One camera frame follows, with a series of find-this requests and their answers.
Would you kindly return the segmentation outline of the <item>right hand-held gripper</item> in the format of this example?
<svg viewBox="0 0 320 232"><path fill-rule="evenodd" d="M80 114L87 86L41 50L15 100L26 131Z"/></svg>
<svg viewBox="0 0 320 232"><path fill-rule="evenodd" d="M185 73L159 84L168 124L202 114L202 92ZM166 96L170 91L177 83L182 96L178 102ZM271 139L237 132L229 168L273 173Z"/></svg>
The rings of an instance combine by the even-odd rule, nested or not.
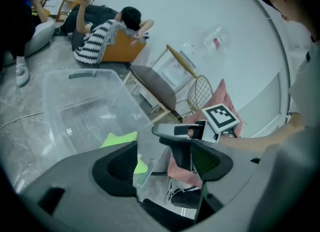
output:
<svg viewBox="0 0 320 232"><path fill-rule="evenodd" d="M201 112L205 120L195 124L156 124L151 130L160 137L161 144L170 147L177 166L188 171L192 170L192 140L188 138L211 143L219 143L222 135L237 138L236 128L240 120L226 105L217 104L203 108Z"/></svg>

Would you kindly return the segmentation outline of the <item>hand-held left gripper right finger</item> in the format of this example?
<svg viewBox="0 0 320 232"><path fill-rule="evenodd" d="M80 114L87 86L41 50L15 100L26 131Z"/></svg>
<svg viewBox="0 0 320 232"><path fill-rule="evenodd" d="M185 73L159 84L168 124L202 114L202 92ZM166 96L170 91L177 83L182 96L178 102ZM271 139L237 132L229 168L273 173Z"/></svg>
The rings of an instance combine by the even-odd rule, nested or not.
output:
<svg viewBox="0 0 320 232"><path fill-rule="evenodd" d="M312 131L269 146L257 164L248 153L193 141L191 151L217 167L202 175L197 226L309 226L312 205Z"/></svg>

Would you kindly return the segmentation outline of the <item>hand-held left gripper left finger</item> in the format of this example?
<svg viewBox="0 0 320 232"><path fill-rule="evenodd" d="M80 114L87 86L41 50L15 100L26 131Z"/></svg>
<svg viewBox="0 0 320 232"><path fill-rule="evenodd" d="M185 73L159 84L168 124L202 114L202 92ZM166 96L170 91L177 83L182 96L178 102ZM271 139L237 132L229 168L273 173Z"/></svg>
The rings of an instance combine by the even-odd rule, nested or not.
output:
<svg viewBox="0 0 320 232"><path fill-rule="evenodd" d="M150 232L133 186L137 151L131 142L67 157L21 198L46 232Z"/></svg>

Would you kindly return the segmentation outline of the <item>green star plush pillow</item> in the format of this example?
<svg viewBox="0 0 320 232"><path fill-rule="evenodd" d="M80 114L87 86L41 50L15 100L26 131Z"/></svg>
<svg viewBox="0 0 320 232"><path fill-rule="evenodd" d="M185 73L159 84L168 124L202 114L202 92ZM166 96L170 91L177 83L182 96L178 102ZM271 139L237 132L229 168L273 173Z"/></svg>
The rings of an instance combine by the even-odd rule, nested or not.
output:
<svg viewBox="0 0 320 232"><path fill-rule="evenodd" d="M109 147L117 144L128 143L137 141L138 132L134 131L122 136L117 136L113 133L109 133L100 148ZM134 170L134 174L143 174L148 171L148 166L141 160L142 155L137 154L137 165Z"/></svg>

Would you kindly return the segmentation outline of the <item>clear plastic storage bin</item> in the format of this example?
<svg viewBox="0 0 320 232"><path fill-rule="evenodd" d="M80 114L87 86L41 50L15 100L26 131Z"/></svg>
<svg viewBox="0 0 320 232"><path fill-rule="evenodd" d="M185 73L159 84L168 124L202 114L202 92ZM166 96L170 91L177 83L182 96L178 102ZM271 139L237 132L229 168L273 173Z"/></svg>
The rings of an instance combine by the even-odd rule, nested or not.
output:
<svg viewBox="0 0 320 232"><path fill-rule="evenodd" d="M44 120L51 147L43 156L60 161L99 149L109 134L137 132L137 153L147 171L133 176L141 191L165 146L152 133L153 124L114 70L69 69L45 74L42 88Z"/></svg>

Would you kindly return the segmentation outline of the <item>person's right forearm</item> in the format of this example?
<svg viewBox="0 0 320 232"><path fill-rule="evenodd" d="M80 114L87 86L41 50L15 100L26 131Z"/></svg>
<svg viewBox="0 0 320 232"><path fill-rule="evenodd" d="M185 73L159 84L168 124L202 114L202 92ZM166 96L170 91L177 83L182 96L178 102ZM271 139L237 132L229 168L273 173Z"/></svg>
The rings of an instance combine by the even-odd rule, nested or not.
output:
<svg viewBox="0 0 320 232"><path fill-rule="evenodd" d="M267 136L257 138L232 138L221 136L220 143L228 147L242 150L264 152L270 145L283 144L289 136L304 130L304 128L302 115L293 113L288 123Z"/></svg>

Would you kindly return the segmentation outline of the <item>person's right white shoe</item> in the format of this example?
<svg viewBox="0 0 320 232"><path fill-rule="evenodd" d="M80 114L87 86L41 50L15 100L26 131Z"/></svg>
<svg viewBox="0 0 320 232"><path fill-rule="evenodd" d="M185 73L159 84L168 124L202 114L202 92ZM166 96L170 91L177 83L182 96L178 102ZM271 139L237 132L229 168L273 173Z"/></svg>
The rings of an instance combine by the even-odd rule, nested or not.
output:
<svg viewBox="0 0 320 232"><path fill-rule="evenodd" d="M172 202L173 196L175 196L177 193L181 192L189 192L198 190L199 188L196 186L191 186L185 182L182 182L175 178L170 178L168 182L168 191L165 197L165 204L169 204Z"/></svg>

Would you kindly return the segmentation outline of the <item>person's black trousers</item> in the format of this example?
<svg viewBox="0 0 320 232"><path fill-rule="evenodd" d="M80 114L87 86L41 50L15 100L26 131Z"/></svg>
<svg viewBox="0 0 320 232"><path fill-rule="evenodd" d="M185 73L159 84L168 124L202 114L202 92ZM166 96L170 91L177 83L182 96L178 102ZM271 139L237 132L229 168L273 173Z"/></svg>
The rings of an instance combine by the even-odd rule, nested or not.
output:
<svg viewBox="0 0 320 232"><path fill-rule="evenodd" d="M173 195L171 203L176 207L197 209L201 200L201 190L180 191Z"/></svg>

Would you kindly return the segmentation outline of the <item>brown seat wooden chair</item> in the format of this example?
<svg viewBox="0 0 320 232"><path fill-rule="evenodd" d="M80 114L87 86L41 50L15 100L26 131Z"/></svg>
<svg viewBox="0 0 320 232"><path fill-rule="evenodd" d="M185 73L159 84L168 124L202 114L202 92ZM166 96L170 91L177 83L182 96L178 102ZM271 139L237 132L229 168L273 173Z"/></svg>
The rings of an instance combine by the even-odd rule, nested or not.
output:
<svg viewBox="0 0 320 232"><path fill-rule="evenodd" d="M156 61L160 60L164 51L159 55ZM151 113L154 113L157 109L162 110L162 113L151 121L153 124L176 110L176 93L153 67L142 65L130 66L129 73L125 77L123 83L126 85L129 80L133 80L136 88L141 88L156 101L156 106Z"/></svg>

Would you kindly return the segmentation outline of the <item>white water dispenser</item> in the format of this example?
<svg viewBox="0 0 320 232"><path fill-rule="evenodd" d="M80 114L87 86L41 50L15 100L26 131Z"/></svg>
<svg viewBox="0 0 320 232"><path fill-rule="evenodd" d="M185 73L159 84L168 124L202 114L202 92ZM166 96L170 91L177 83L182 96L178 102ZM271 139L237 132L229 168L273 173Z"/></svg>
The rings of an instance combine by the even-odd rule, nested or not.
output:
<svg viewBox="0 0 320 232"><path fill-rule="evenodd" d="M197 61L199 54L192 45L185 44L173 54L174 49L167 46L160 61L158 73L169 84L175 93L196 79Z"/></svg>

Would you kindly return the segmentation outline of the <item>orange sofa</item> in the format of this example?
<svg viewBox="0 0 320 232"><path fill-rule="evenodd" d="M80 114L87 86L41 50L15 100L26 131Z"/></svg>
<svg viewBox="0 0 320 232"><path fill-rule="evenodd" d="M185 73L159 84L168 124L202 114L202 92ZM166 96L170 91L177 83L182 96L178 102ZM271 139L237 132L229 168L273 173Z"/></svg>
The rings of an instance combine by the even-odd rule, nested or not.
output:
<svg viewBox="0 0 320 232"><path fill-rule="evenodd" d="M133 41L123 30L119 30L116 34L115 43L107 45L101 61L132 63L146 46L146 43L131 45Z"/></svg>

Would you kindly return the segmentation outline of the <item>clear water bottle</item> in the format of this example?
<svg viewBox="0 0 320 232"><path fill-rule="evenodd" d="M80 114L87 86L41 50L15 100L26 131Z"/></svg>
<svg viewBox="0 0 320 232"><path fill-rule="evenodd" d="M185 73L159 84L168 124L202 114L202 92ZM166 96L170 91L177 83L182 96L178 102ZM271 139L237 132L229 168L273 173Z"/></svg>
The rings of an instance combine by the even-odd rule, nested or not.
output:
<svg viewBox="0 0 320 232"><path fill-rule="evenodd" d="M226 28L221 25L215 25L195 36L185 46L192 47L199 53L211 54L228 48L230 46L230 37Z"/></svg>

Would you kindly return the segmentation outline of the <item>person's grey shirt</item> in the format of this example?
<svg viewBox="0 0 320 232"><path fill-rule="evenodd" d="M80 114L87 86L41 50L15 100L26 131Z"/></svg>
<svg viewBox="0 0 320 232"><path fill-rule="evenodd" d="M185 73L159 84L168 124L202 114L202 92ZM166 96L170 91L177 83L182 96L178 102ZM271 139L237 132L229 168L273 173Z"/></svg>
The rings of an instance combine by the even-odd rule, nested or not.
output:
<svg viewBox="0 0 320 232"><path fill-rule="evenodd" d="M289 135L320 125L320 40L311 39L310 49L289 88Z"/></svg>

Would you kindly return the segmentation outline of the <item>grey beanbag seat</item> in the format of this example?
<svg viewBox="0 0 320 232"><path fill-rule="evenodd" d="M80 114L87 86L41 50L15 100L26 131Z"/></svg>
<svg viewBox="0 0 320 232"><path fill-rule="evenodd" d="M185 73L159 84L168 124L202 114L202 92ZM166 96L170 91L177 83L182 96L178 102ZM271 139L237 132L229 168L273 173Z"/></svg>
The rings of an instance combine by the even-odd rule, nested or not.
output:
<svg viewBox="0 0 320 232"><path fill-rule="evenodd" d="M30 41L25 44L24 56L29 57L35 52L41 50L45 47L52 39L53 34L55 32L55 21L52 18L48 18L46 23L39 24L35 28L35 32ZM3 63L2 66L9 66L15 63L15 59L10 53L11 43L13 37L9 36L8 41L4 41L4 49L5 53L3 55Z"/></svg>

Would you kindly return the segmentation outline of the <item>wooden frame rack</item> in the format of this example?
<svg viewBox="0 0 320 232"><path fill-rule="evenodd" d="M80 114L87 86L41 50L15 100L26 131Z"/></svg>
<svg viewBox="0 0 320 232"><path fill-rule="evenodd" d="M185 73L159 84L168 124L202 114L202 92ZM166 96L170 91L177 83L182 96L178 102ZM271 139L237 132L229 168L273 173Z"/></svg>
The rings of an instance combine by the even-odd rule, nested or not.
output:
<svg viewBox="0 0 320 232"><path fill-rule="evenodd" d="M67 18L69 12L78 4L81 3L81 0L63 0L61 6L58 10L58 13L55 17L58 23L62 23Z"/></svg>

